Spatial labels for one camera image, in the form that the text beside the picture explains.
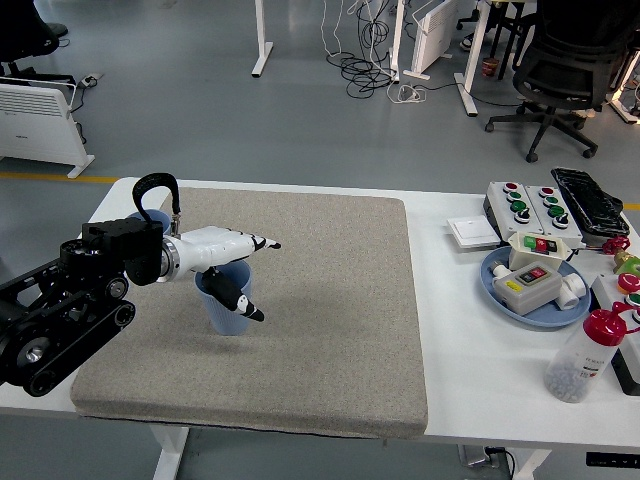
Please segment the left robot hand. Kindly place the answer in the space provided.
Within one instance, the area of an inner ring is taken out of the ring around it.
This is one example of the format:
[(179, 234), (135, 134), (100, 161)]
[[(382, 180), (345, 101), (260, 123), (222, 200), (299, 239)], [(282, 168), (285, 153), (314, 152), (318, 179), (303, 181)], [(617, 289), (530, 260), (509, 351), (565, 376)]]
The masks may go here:
[(280, 249), (281, 244), (256, 234), (216, 226), (189, 231), (180, 237), (165, 235), (158, 282), (176, 281), (188, 271), (200, 273), (204, 290), (227, 310), (262, 322), (263, 312), (219, 267), (244, 260), (265, 248)]

